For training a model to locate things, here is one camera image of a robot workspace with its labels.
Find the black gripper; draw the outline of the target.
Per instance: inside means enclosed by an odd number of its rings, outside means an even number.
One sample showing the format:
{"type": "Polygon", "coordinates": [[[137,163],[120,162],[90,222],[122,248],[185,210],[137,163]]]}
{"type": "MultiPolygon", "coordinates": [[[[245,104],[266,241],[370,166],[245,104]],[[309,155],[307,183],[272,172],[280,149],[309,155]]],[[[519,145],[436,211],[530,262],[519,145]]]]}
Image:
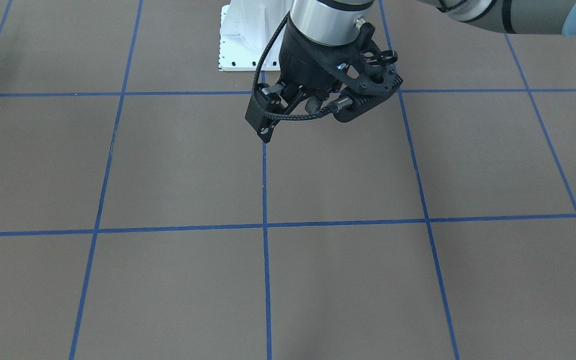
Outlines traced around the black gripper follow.
{"type": "Polygon", "coordinates": [[[294,23],[288,22],[279,50],[279,84],[283,85],[280,96],[256,89],[250,96],[245,120],[263,143],[269,143],[279,120],[270,118],[266,112],[279,114],[285,108],[282,99],[294,101],[302,91],[306,97],[325,92],[338,92],[343,84],[330,73],[333,64],[343,62],[342,51],[349,45],[328,46],[312,41],[302,34],[294,23]]]}

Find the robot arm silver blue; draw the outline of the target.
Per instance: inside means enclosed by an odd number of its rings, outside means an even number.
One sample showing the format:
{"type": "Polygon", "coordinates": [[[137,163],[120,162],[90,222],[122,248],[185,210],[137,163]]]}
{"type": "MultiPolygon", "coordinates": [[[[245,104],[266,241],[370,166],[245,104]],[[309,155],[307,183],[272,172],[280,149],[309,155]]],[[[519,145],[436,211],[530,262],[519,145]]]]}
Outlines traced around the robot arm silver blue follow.
{"type": "MultiPolygon", "coordinates": [[[[402,86],[398,53],[375,41],[374,0],[293,0],[255,63],[244,115],[263,143],[282,122],[348,123],[402,86]]],[[[504,35],[576,37],[576,0],[410,0],[438,25],[504,35]]]]}

